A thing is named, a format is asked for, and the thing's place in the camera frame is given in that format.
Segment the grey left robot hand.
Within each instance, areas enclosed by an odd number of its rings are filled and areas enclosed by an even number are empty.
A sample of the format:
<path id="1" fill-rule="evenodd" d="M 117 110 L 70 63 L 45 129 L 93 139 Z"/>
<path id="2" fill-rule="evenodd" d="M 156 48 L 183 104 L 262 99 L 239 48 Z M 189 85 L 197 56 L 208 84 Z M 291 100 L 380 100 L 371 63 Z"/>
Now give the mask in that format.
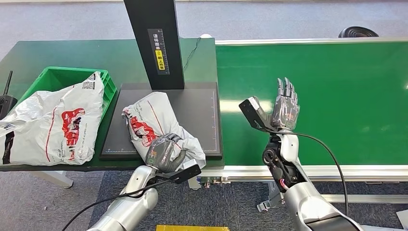
<path id="1" fill-rule="evenodd" d="M 145 164 L 163 173 L 175 172 L 182 164 L 186 154 L 185 150 L 181 150 L 174 160 L 170 160 L 179 140 L 181 140 L 181 137 L 175 133 L 169 133 L 154 139 L 146 154 Z"/>

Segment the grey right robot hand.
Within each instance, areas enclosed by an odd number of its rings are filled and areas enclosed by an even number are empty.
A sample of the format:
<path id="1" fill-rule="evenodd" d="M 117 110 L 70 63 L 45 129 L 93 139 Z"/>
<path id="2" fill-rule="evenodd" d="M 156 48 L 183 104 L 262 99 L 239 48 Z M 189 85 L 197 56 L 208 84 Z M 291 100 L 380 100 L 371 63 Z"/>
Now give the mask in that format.
<path id="1" fill-rule="evenodd" d="M 282 81 L 277 79 L 277 97 L 271 116 L 271 124 L 274 128 L 284 128 L 293 131 L 297 124 L 300 106 L 294 85 L 288 78 Z"/>

